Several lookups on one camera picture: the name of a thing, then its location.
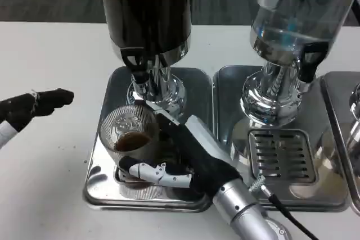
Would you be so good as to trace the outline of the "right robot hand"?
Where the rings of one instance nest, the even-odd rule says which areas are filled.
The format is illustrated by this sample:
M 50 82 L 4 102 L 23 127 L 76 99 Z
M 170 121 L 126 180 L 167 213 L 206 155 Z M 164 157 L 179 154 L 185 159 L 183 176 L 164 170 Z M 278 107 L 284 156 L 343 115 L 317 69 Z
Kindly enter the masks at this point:
M 149 109 L 160 128 L 167 133 L 179 152 L 188 161 L 191 172 L 167 162 L 152 164 L 144 159 L 122 157 L 119 167 L 138 179 L 163 187 L 195 188 L 213 198 L 233 184 L 239 194 L 247 193 L 240 173 L 225 157 L 221 157 L 221 146 L 211 131 L 195 115 L 182 124 L 163 108 L 149 101 L 136 101 L 137 105 Z

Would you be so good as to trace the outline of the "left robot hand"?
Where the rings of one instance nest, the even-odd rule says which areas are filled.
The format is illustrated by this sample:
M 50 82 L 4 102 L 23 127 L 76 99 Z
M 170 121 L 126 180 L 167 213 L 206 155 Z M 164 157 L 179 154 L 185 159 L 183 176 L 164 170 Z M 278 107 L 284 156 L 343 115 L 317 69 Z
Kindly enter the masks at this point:
M 70 105 L 74 93 L 65 89 L 25 93 L 1 101 L 1 147 L 20 133 L 35 117 L 49 116 Z

